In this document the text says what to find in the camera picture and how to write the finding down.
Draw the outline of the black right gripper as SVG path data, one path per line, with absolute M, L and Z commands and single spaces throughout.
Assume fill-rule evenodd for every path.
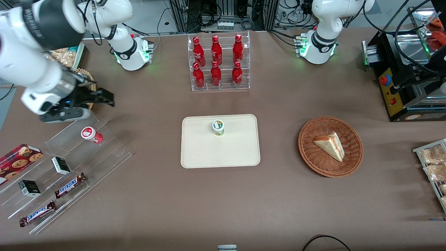
M 91 75 L 80 75 L 79 77 L 81 80 L 78 81 L 78 86 L 75 90 L 55 106 L 56 112 L 68 108 L 86 108 L 91 110 L 94 104 L 116 106 L 114 94 L 104 88 L 96 90 L 96 81 L 94 81 Z

